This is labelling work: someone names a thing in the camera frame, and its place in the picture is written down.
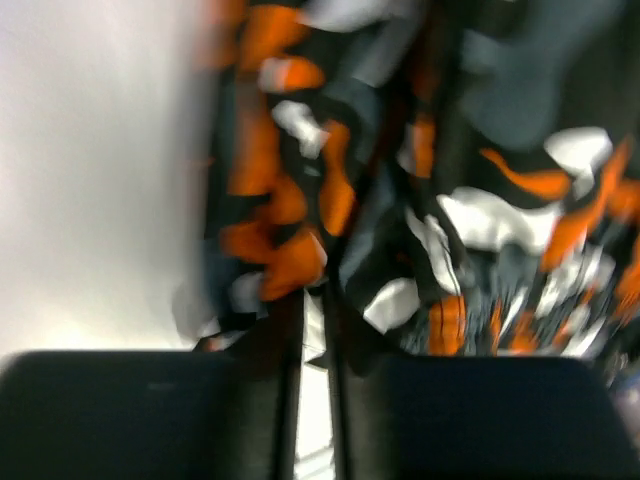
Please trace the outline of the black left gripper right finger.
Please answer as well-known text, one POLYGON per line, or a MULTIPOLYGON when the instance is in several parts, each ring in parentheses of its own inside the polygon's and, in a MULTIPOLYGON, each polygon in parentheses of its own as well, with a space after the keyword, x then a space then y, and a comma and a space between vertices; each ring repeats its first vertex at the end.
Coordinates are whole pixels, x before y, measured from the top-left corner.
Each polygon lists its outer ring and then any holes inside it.
POLYGON ((635 479, 602 382, 551 357, 420 357, 323 295, 339 479, 635 479))

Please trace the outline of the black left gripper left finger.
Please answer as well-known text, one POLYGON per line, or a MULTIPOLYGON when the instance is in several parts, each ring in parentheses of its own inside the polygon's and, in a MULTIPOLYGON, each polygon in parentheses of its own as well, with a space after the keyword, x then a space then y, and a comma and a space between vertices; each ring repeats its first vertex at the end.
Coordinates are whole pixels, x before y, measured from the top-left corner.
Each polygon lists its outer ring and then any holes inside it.
POLYGON ((228 348, 31 351, 1 375, 5 479, 289 479, 304 295, 228 348))

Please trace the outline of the orange black patterned shorts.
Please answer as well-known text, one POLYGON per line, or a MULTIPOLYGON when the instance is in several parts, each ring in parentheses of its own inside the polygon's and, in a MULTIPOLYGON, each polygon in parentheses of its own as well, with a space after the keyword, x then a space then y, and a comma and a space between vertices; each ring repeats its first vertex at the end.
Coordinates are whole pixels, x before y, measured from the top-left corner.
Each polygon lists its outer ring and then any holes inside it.
POLYGON ((635 1, 208 1, 221 350, 304 290, 404 351, 639 363, 635 1))

